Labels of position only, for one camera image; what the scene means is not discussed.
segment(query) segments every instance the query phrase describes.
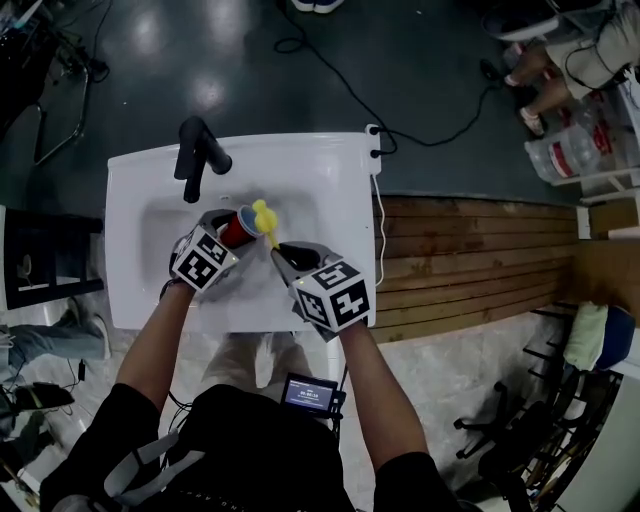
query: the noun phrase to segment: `black shirt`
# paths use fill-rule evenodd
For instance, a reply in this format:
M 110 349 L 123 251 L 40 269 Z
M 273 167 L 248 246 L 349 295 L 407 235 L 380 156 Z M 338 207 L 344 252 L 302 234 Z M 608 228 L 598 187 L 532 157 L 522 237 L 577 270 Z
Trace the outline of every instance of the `black shirt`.
M 119 510 L 104 479 L 131 451 L 157 439 L 160 414 L 134 389 L 117 384 L 68 459 L 41 486 L 41 510 L 80 494 Z M 353 512 L 343 486 L 342 461 L 330 430 L 308 415 L 231 386 L 196 398 L 169 462 L 190 450 L 205 457 L 180 473 L 137 510 L 238 512 Z M 148 482 L 159 462 L 145 467 L 130 488 Z M 387 462 L 376 475 L 376 512 L 457 511 L 458 505 L 425 453 Z

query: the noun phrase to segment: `black faucet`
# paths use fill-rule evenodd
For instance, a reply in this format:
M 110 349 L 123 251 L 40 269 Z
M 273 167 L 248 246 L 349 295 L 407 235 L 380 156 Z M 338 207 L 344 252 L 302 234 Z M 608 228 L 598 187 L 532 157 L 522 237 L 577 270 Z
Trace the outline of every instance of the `black faucet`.
M 231 170 L 231 157 L 218 144 L 205 122 L 192 116 L 180 125 L 178 132 L 180 151 L 173 177 L 187 180 L 184 186 L 184 200 L 196 203 L 200 199 L 200 182 L 205 162 L 209 162 L 216 174 L 226 174 Z

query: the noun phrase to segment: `human arm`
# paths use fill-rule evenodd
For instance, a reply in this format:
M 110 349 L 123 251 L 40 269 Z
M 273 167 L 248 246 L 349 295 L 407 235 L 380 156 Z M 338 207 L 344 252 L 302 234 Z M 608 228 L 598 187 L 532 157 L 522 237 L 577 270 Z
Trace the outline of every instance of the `human arm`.
M 340 332 L 340 341 L 374 469 L 407 453 L 428 453 L 420 419 L 367 326 L 356 322 Z
M 182 327 L 194 290 L 185 283 L 167 288 L 120 366 L 116 384 L 126 384 L 162 411 L 169 395 Z

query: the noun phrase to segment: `yellow toy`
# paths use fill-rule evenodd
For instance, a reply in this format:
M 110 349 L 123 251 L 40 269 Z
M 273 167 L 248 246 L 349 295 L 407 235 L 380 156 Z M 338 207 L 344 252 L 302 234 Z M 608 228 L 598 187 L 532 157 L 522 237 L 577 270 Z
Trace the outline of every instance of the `yellow toy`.
M 260 233 L 263 233 L 269 237 L 271 246 L 274 249 L 280 249 L 280 244 L 276 240 L 273 231 L 278 227 L 278 216 L 271 208 L 267 208 L 267 203 L 264 199 L 258 199 L 253 203 L 253 211 L 256 212 L 255 224 Z

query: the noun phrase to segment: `gray concrete floor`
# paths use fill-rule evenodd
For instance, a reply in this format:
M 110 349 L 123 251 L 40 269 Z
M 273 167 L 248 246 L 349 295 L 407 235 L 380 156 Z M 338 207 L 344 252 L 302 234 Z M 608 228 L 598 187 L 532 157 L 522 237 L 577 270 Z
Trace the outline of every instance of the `gray concrete floor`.
M 91 5 L 81 0 L 74 10 Z M 89 50 L 106 6 L 70 27 L 85 36 Z M 460 2 L 347 0 L 326 17 L 288 8 L 389 127 L 425 140 L 467 122 L 486 85 L 479 60 L 500 62 L 500 45 Z M 61 23 L 73 17 L 72 11 Z M 176 143 L 191 114 L 220 137 L 360 131 L 373 122 L 309 51 L 273 51 L 276 40 L 293 35 L 272 0 L 114 0 L 98 42 L 111 75 L 91 88 L 82 138 L 34 169 L 36 114 L 23 113 L 0 144 L 0 202 L 101 215 L 108 158 Z M 47 87 L 45 146 L 72 130 L 79 91 L 66 79 Z M 400 140 L 398 153 L 384 160 L 381 189 L 575 204 L 576 190 L 553 189 L 537 177 L 523 148 L 527 137 L 503 89 L 452 144 L 425 149 Z

